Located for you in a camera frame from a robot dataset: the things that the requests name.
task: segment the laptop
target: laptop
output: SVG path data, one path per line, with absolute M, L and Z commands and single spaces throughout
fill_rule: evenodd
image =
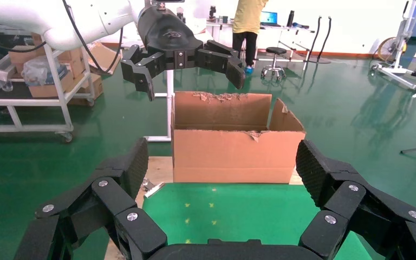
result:
M 278 13 L 261 12 L 261 25 L 281 27 L 278 23 Z

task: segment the green mat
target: green mat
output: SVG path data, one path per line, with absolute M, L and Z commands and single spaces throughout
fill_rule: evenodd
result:
M 168 236 L 169 244 L 206 244 L 260 239 L 262 244 L 297 245 L 319 211 L 301 185 L 166 184 L 143 209 Z M 371 259 L 350 233 L 335 259 Z

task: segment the robotic arm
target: robotic arm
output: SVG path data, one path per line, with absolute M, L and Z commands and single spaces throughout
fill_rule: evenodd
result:
M 233 49 L 196 39 L 192 31 L 171 11 L 151 6 L 149 0 L 67 0 L 71 15 L 85 42 L 117 32 L 134 22 L 145 48 L 133 46 L 122 59 L 123 78 L 137 91 L 154 99 L 152 78 L 170 69 L 201 67 L 226 74 L 241 89 L 245 74 Z M 62 0 L 0 0 L 0 24 L 44 36 L 54 49 L 82 46 Z

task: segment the person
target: person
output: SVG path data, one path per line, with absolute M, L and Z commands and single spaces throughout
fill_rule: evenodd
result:
M 233 20 L 232 48 L 242 51 L 243 40 L 246 39 L 246 68 L 245 72 L 253 71 L 256 53 L 256 40 L 261 28 L 261 11 L 269 0 L 238 0 L 237 12 Z

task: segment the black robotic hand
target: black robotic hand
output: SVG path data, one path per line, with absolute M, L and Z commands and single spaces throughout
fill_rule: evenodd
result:
M 171 11 L 149 7 L 140 16 L 138 33 L 144 43 L 134 45 L 123 55 L 123 79 L 133 82 L 137 91 L 154 99 L 152 79 L 164 70 L 201 67 L 226 75 L 237 88 L 243 88 L 245 72 L 237 51 L 215 41 L 203 42 Z

